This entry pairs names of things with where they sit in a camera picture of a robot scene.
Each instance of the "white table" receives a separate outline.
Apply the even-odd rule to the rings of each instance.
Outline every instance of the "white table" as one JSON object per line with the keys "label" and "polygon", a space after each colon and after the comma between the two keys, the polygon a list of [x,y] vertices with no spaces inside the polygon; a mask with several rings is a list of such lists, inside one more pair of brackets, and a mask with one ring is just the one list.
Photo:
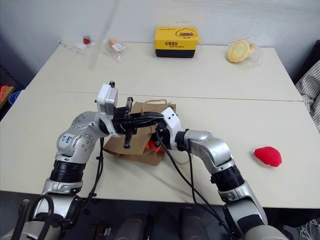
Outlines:
{"label": "white table", "polygon": [[193,58],[161,58],[153,43],[126,45],[121,63],[99,46],[80,54],[59,46],[27,90],[98,93],[113,80],[127,95],[302,101],[271,47],[261,48],[261,66],[250,67],[228,62],[227,46],[197,46]]}
{"label": "white table", "polygon": [[[21,93],[0,122],[0,189],[40,194],[53,168],[58,136],[84,111],[97,109],[95,93]],[[123,106],[127,95],[118,96]],[[154,96],[133,96],[143,102]],[[182,127],[206,130],[225,140],[242,176],[263,207],[320,208],[320,134],[303,102],[167,97],[177,104]],[[282,155],[278,168],[250,155],[254,148],[273,146]],[[99,145],[88,161],[81,197],[91,189]],[[179,161],[183,152],[174,152]],[[166,157],[158,166],[115,159],[104,153],[97,197],[191,203],[191,189]],[[217,188],[199,158],[194,158],[195,186],[211,204],[222,204]],[[180,166],[187,178],[189,165]]]}

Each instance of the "red stuffed toy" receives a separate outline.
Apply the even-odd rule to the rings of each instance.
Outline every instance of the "red stuffed toy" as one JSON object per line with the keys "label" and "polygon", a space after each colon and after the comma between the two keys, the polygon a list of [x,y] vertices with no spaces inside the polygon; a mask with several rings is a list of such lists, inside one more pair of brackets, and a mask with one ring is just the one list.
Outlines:
{"label": "red stuffed toy", "polygon": [[278,167],[282,163],[280,152],[272,146],[257,148],[253,154],[266,165]]}

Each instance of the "yellow food box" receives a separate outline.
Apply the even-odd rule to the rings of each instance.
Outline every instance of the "yellow food box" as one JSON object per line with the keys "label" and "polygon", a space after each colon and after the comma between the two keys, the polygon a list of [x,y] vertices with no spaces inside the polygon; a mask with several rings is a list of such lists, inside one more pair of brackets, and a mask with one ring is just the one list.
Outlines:
{"label": "yellow food box", "polygon": [[197,42],[201,44],[195,27],[158,26],[155,30],[154,49],[157,57],[192,58]]}

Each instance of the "plastic bag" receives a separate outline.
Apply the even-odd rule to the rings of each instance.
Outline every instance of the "plastic bag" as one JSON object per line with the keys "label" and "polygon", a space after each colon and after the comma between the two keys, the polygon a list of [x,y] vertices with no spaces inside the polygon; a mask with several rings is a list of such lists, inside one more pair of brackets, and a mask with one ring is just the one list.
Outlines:
{"label": "plastic bag", "polygon": [[228,43],[226,58],[229,62],[254,67],[262,64],[261,48],[249,37]]}
{"label": "plastic bag", "polygon": [[127,57],[128,49],[126,45],[114,38],[105,38],[102,41],[101,52],[118,62],[122,62]]}

